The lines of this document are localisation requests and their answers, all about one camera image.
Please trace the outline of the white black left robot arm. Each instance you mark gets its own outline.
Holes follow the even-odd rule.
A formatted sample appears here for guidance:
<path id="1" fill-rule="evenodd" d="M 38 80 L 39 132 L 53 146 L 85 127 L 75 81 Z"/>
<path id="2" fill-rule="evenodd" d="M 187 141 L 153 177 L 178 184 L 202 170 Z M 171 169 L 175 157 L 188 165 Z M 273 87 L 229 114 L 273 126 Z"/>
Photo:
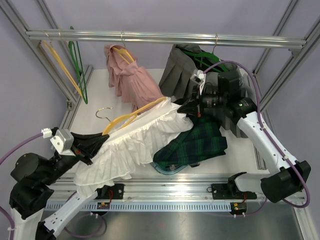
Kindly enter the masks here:
<path id="1" fill-rule="evenodd" d="M 50 185 L 77 163 L 93 166 L 92 158 L 108 134 L 76 134 L 67 129 L 44 128 L 39 137 L 50 139 L 55 152 L 46 159 L 35 153 L 26 153 L 15 164 L 10 175 L 16 180 L 9 197 L 14 225 L 11 240 L 55 240 L 69 221 L 90 201 L 108 194 L 108 186 L 97 181 L 87 197 L 75 193 L 52 216 L 42 220 L 44 209 L 54 193 Z"/>

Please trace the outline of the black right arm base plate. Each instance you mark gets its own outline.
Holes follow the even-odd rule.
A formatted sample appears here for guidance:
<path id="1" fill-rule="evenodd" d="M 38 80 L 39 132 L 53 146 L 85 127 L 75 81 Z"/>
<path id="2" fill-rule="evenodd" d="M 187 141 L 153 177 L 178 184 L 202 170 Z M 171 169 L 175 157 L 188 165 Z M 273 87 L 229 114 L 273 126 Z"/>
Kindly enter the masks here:
<path id="1" fill-rule="evenodd" d="M 213 183 L 209 187 L 214 200 L 256 200 L 257 194 L 230 189 L 227 183 Z"/>

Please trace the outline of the green hanger of plaid skirt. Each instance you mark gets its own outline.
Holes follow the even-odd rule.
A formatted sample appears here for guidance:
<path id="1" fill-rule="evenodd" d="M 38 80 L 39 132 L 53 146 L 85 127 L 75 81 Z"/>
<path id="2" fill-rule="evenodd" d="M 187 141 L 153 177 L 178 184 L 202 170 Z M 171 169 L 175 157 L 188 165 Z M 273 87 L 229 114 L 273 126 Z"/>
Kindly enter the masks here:
<path id="1" fill-rule="evenodd" d="M 80 95 L 83 99 L 84 103 L 88 104 L 88 92 L 87 92 L 87 81 L 85 77 L 85 71 L 83 67 L 83 61 L 81 57 L 81 51 L 79 47 L 79 43 L 76 41 L 68 41 L 67 43 L 69 54 L 72 60 L 72 63 L 75 67 L 76 73 L 76 80 L 72 77 L 72 75 L 68 72 L 67 68 L 65 67 L 64 73 L 69 79 L 69 81 L 74 86 L 76 92 Z"/>

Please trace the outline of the yellow hanger of white skirt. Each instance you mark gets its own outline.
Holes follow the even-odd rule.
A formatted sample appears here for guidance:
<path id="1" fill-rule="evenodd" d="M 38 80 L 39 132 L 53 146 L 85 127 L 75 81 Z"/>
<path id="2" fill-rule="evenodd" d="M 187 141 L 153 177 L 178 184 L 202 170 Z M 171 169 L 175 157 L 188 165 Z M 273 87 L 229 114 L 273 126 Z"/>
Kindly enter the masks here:
<path id="1" fill-rule="evenodd" d="M 117 117 L 116 119 L 112 120 L 103 130 L 102 132 L 102 135 L 107 135 L 110 133 L 110 131 L 116 126 L 118 125 L 120 122 L 123 122 L 125 120 L 128 120 L 129 121 L 127 123 L 124 123 L 120 128 L 124 128 L 126 127 L 127 125 L 129 125 L 141 112 L 153 107 L 154 105 L 157 105 L 158 103 L 166 100 L 167 97 L 160 97 L 158 98 L 157 100 L 151 102 L 151 103 L 148 103 L 147 105 L 137 109 L 136 111 L 132 112 L 132 113 L 128 113 L 128 114 L 124 114 L 124 115 L 121 115 L 119 117 Z"/>

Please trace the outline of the yellow hanger of pink skirt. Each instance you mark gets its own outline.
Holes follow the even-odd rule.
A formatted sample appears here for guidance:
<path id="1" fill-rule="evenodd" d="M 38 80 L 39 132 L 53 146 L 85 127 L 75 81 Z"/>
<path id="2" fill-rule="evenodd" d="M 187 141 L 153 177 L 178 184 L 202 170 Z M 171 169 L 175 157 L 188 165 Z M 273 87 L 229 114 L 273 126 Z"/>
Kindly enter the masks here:
<path id="1" fill-rule="evenodd" d="M 120 33 L 120 40 L 122 42 L 123 48 L 117 48 L 115 46 L 112 47 L 112 49 L 118 53 L 120 55 L 120 57 L 127 63 L 127 64 L 131 64 L 133 63 L 135 60 L 134 58 L 131 56 L 131 54 L 128 52 L 126 45 L 125 45 L 125 39 L 124 39 L 124 31 L 122 30 Z"/>

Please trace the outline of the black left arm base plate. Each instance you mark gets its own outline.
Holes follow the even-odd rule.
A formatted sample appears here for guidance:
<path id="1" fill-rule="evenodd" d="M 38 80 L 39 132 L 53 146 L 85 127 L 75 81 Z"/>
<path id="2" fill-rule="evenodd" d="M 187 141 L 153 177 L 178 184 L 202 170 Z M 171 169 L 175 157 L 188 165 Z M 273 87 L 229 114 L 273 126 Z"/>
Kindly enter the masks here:
<path id="1" fill-rule="evenodd" d="M 122 200 L 124 195 L 125 185 L 116 183 L 113 186 L 104 185 L 97 189 L 98 200 Z"/>

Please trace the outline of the yellow plastic hanger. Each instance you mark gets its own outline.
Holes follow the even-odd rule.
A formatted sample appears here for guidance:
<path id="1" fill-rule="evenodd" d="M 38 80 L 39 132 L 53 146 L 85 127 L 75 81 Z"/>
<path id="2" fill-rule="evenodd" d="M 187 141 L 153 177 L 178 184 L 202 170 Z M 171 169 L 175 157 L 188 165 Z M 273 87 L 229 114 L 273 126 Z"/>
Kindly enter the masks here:
<path id="1" fill-rule="evenodd" d="M 47 42 L 46 40 L 42 40 L 42 43 L 44 44 L 46 49 L 49 51 L 51 56 L 54 58 L 56 63 L 59 65 L 59 67 L 62 69 L 64 74 L 67 76 L 69 81 L 72 83 L 72 85 L 74 86 L 75 90 L 78 92 L 80 97 L 84 98 L 83 90 L 81 88 L 81 78 L 77 77 L 78 81 L 77 82 L 75 81 L 75 79 L 72 77 L 71 73 L 69 72 L 69 70 L 65 66 L 64 62 L 62 61 L 61 57 L 59 56 L 59 54 L 57 53 L 55 48 L 52 46 L 51 37 L 49 36 L 49 34 L 47 32 L 44 31 L 43 33 L 47 36 L 47 38 L 49 39 L 49 42 Z"/>

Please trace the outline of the navy white plaid skirt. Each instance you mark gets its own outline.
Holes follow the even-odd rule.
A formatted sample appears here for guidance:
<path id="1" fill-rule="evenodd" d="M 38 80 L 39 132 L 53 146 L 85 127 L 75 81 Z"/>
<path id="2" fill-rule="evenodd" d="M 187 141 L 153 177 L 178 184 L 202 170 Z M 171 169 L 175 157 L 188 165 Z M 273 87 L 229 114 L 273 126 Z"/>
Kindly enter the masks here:
<path id="1" fill-rule="evenodd" d="M 166 172 L 174 172 L 174 171 L 181 171 L 186 167 L 195 168 L 198 167 L 201 164 L 201 162 L 191 163 L 187 165 L 181 165 L 181 164 L 170 164 L 164 167 L 164 171 Z"/>

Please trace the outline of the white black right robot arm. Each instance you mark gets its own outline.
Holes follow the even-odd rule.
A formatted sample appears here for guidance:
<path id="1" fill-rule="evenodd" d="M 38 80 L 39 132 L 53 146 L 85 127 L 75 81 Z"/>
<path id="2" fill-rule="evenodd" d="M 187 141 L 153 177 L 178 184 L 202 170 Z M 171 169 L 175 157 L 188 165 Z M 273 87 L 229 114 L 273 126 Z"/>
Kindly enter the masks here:
<path id="1" fill-rule="evenodd" d="M 207 109 L 220 109 L 222 115 L 251 140 L 269 171 L 265 175 L 240 172 L 229 177 L 228 195 L 239 198 L 245 192 L 260 193 L 277 203 L 305 191 L 305 203 L 299 207 L 307 207 L 311 196 L 306 182 L 311 166 L 307 161 L 298 161 L 290 154 L 264 123 L 257 104 L 246 96 L 241 87 L 239 72 L 221 72 L 217 76 L 217 83 L 213 84 L 207 81 L 203 71 L 195 70 L 190 80 L 195 86 L 178 112 L 200 118 Z"/>

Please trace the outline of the pink pleated skirt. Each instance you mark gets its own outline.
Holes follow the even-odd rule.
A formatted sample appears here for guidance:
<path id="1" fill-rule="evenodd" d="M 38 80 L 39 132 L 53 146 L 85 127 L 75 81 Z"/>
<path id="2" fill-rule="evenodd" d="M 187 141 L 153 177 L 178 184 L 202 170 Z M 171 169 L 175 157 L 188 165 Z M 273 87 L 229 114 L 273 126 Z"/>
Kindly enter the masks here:
<path id="1" fill-rule="evenodd" d="M 127 64 L 112 47 L 121 45 L 107 44 L 103 51 L 108 70 L 108 86 L 115 88 L 114 94 L 123 103 L 131 104 L 132 112 L 163 97 L 160 87 L 150 73 L 138 64 L 138 59 L 129 50 L 134 62 Z"/>

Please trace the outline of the green navy plaid skirt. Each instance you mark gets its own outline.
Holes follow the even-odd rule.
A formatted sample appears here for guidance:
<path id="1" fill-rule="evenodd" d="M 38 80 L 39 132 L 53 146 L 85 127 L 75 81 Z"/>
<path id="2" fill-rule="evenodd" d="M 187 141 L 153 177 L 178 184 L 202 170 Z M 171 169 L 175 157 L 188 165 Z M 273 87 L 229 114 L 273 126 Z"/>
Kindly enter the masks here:
<path id="1" fill-rule="evenodd" d="M 211 115 L 198 118 L 187 115 L 192 129 L 182 132 L 153 156 L 153 163 L 162 166 L 188 165 L 225 155 L 228 148 L 219 122 Z"/>

